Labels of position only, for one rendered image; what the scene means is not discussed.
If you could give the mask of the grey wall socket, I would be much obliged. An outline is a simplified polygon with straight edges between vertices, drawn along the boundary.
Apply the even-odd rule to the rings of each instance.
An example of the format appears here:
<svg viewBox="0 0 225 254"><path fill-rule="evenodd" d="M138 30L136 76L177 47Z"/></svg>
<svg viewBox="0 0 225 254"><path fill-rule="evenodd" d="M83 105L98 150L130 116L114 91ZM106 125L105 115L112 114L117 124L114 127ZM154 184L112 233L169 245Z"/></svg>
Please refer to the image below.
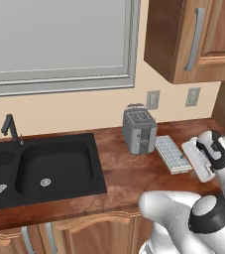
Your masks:
<svg viewBox="0 0 225 254"><path fill-rule="evenodd" d="M199 87L190 88L188 90L185 106L186 107L196 106L197 101L198 101L198 97L199 97L199 93L200 93L200 88Z"/></svg>
<svg viewBox="0 0 225 254"><path fill-rule="evenodd" d="M159 107L160 101L160 91L149 91L147 96L147 108L149 110L154 110Z"/></svg>

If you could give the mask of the wooden wall cupboard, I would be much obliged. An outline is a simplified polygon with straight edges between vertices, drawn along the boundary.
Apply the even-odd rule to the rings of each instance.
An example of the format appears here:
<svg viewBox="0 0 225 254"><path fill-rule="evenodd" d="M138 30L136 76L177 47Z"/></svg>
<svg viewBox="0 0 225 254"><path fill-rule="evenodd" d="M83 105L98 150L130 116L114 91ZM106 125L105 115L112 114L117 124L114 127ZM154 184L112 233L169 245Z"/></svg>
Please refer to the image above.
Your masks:
<svg viewBox="0 0 225 254"><path fill-rule="evenodd" d="M150 0L144 60L172 82L185 0Z"/></svg>

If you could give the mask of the black double sink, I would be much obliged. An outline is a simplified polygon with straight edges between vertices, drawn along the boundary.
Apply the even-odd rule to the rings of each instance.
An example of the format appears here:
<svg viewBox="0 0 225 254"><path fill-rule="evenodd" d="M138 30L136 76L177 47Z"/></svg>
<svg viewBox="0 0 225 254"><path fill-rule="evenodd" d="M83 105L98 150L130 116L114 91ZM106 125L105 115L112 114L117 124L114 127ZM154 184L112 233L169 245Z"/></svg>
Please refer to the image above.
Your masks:
<svg viewBox="0 0 225 254"><path fill-rule="evenodd" d="M106 192L91 133L0 142L0 209Z"/></svg>

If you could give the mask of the grey toaster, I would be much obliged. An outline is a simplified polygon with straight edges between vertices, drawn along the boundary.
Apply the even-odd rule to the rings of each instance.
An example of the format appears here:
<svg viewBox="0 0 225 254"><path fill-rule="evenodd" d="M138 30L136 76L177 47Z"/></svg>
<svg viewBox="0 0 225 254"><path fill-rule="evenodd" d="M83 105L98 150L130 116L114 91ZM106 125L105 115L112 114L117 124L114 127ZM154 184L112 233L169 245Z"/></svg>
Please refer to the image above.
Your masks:
<svg viewBox="0 0 225 254"><path fill-rule="evenodd" d="M132 155L155 150L158 124L142 103L129 104L124 110L122 135Z"/></svg>

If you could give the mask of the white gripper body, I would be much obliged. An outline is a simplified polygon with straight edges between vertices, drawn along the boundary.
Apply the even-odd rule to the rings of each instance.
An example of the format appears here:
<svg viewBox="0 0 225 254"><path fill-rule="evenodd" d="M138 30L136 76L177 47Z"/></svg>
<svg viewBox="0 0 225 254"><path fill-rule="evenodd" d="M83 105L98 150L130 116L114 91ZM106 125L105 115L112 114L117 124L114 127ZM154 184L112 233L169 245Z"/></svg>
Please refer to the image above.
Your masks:
<svg viewBox="0 0 225 254"><path fill-rule="evenodd" d="M211 181L215 174L211 171L211 164L205 154L196 147L196 137L184 142L181 147L202 183Z"/></svg>

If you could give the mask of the grey framed window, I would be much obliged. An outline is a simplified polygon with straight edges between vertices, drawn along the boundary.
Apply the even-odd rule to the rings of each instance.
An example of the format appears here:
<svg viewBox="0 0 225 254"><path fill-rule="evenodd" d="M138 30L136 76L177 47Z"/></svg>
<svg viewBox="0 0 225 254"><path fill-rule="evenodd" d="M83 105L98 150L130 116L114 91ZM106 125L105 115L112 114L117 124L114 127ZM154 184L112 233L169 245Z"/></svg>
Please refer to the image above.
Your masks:
<svg viewBox="0 0 225 254"><path fill-rule="evenodd" d="M135 86L141 0L0 0L0 96Z"/></svg>

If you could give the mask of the wooden wall cupboard door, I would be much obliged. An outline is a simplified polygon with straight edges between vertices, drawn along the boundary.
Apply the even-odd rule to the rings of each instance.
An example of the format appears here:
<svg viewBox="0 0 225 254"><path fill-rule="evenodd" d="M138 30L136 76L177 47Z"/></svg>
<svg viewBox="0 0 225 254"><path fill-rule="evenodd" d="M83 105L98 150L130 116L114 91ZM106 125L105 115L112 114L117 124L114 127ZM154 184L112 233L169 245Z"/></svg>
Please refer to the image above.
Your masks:
<svg viewBox="0 0 225 254"><path fill-rule="evenodd" d="M204 19L197 54L191 71L185 71L195 29L195 9L204 8ZM225 0L185 0L173 83L196 83L225 80Z"/></svg>

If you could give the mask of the wooden base cupboard door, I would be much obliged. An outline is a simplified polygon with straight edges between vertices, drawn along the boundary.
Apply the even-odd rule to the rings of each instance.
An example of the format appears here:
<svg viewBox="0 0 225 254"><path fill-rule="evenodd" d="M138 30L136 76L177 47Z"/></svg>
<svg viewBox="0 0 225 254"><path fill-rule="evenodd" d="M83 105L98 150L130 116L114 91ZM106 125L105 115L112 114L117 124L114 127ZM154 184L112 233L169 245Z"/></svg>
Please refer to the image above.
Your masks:
<svg viewBox="0 0 225 254"><path fill-rule="evenodd" d="M131 254L134 218L109 212L51 222L57 254ZM45 223L39 230L46 249Z"/></svg>
<svg viewBox="0 0 225 254"><path fill-rule="evenodd" d="M0 254L28 254L19 228L0 230Z"/></svg>
<svg viewBox="0 0 225 254"><path fill-rule="evenodd" d="M131 254L139 254L140 248L149 239L152 233L152 227L153 223L143 216L135 218Z"/></svg>

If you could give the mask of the white ice cube tray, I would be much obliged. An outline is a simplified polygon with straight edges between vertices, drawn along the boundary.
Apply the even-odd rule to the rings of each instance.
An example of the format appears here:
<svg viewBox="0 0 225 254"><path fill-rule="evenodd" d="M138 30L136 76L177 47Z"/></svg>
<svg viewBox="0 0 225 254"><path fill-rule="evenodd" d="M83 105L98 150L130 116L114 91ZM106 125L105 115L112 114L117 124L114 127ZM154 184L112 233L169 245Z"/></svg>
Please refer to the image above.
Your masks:
<svg viewBox="0 0 225 254"><path fill-rule="evenodd" d="M189 161L169 135L158 136L155 146L172 175L187 173L192 169Z"/></svg>

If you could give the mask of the black tap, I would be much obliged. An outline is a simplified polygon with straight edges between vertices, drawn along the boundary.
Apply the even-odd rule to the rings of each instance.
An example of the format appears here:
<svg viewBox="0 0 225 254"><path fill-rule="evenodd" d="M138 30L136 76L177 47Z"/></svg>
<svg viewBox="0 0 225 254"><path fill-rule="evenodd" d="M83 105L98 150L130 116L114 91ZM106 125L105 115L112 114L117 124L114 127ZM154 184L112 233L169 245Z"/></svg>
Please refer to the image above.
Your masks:
<svg viewBox="0 0 225 254"><path fill-rule="evenodd" d="M12 140L17 142L20 146L24 145L23 137L18 136L17 129L14 122L14 117L12 114L7 114L4 124L1 128L1 133L6 136L8 132L11 132Z"/></svg>

